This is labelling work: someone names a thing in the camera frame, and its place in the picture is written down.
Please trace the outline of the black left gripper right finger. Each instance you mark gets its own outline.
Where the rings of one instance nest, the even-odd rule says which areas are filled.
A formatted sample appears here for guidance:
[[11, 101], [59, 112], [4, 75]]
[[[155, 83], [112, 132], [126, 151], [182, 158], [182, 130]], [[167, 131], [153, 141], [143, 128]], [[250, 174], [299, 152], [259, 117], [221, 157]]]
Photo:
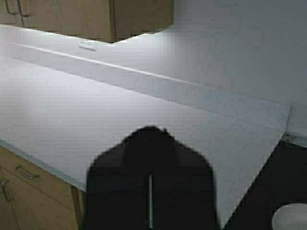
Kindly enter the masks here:
[[193, 148], [166, 129], [152, 174], [154, 230], [219, 230], [216, 185], [212, 166]]

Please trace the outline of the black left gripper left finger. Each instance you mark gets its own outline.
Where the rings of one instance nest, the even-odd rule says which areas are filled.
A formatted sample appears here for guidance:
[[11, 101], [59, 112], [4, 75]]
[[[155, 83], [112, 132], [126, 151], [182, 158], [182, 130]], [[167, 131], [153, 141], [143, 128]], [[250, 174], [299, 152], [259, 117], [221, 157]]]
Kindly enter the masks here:
[[85, 230], [148, 230], [147, 165], [153, 126], [133, 131], [99, 154], [86, 175]]

